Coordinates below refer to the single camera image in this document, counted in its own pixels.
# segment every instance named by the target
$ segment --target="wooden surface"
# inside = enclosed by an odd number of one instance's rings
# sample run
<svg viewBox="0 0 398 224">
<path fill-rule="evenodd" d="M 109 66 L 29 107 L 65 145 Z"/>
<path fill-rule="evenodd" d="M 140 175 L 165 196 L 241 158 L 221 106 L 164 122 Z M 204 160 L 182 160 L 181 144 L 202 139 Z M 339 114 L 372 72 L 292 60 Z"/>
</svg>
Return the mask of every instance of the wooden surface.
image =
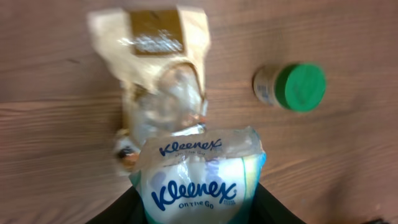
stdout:
<svg viewBox="0 0 398 224">
<path fill-rule="evenodd" d="M 85 16 L 159 2 L 0 1 L 0 223 L 83 223 L 130 186 L 110 157 L 119 84 Z M 261 183 L 307 223 L 398 223 L 398 1 L 179 3 L 209 16 L 208 127 L 258 130 Z M 326 71 L 319 108 L 261 104 L 253 72 L 298 60 Z"/>
</svg>

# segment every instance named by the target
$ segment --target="green cap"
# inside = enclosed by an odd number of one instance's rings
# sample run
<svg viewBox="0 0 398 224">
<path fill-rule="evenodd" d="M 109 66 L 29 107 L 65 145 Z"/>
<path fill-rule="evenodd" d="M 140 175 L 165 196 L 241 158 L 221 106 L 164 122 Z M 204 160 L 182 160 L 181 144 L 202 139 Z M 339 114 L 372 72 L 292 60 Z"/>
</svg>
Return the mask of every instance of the green cap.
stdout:
<svg viewBox="0 0 398 224">
<path fill-rule="evenodd" d="M 326 90 L 325 73 L 313 64 L 301 63 L 285 67 L 275 83 L 275 96 L 287 109 L 311 111 L 321 102 Z"/>
</svg>

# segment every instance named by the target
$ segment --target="small container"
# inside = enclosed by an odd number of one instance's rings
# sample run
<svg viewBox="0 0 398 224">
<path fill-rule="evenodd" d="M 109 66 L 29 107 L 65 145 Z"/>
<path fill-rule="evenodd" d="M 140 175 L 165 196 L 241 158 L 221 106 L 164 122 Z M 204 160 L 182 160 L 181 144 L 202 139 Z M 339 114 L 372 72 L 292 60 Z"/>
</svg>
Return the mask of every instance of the small container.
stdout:
<svg viewBox="0 0 398 224">
<path fill-rule="evenodd" d="M 326 90 L 323 70 L 310 63 L 295 63 L 282 68 L 261 68 L 254 77 L 253 89 L 264 103 L 284 109 L 308 112 L 321 102 Z"/>
</svg>

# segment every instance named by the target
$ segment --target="white tissue packet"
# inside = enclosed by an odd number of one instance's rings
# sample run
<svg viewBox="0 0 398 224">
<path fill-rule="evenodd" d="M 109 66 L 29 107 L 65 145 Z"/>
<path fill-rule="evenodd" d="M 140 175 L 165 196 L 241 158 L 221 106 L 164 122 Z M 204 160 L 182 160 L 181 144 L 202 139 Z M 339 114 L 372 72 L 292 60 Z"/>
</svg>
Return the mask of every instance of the white tissue packet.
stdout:
<svg viewBox="0 0 398 224">
<path fill-rule="evenodd" d="M 265 161 L 250 127 L 149 139 L 130 180 L 149 223 L 246 223 Z"/>
</svg>

